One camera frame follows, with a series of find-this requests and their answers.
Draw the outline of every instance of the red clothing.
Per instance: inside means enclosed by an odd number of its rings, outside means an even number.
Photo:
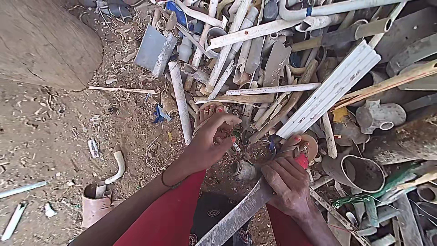
[[[206,170],[190,175],[179,187],[152,203],[114,246],[187,246],[200,186]],[[267,205],[278,246],[310,246],[302,229],[289,216]]]

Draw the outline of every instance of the wrist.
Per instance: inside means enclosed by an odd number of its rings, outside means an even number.
[[[312,201],[308,201],[307,204],[308,207],[305,208],[304,210],[299,211],[297,213],[293,213],[293,215],[290,215],[298,224],[306,223],[306,222],[311,223],[311,221],[317,218],[318,214],[320,213]]]
[[[167,167],[163,175],[166,185],[172,186],[187,178],[191,173],[177,160]]]

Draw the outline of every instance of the pipe elbow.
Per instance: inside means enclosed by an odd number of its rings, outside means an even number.
[[[286,21],[296,21],[296,20],[303,20],[306,17],[306,9],[301,10],[288,10],[286,5],[287,0],[280,0],[279,1],[279,16],[286,20]],[[299,0],[293,0],[293,2],[296,4],[300,2]]]
[[[126,164],[125,164],[125,159],[123,158],[123,153],[121,151],[117,151],[114,153],[114,157],[118,164],[118,171],[114,176],[109,177],[105,180],[105,184],[107,185],[118,180],[121,176],[123,176],[126,170]]]

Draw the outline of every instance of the toe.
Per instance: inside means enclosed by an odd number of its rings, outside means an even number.
[[[211,117],[211,116],[214,114],[214,111],[215,111],[215,105],[214,105],[214,104],[211,104],[211,105],[209,106],[209,110],[208,110],[208,115],[209,115],[209,117]]]
[[[199,119],[200,119],[200,122],[201,122],[201,123],[202,123],[202,122],[204,121],[204,119],[205,119],[205,112],[204,112],[203,109],[201,109],[201,110],[199,111]]]
[[[223,106],[218,106],[218,107],[215,109],[215,111],[216,111],[217,113],[223,112],[224,110],[225,110],[225,108],[224,108]]]

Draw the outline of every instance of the black patterned fabric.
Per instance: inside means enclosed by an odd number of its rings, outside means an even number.
[[[225,195],[212,192],[199,192],[197,207],[193,218],[189,246],[194,246],[214,225],[226,216],[236,205],[237,201]],[[250,234],[246,222],[224,246],[250,246]]]

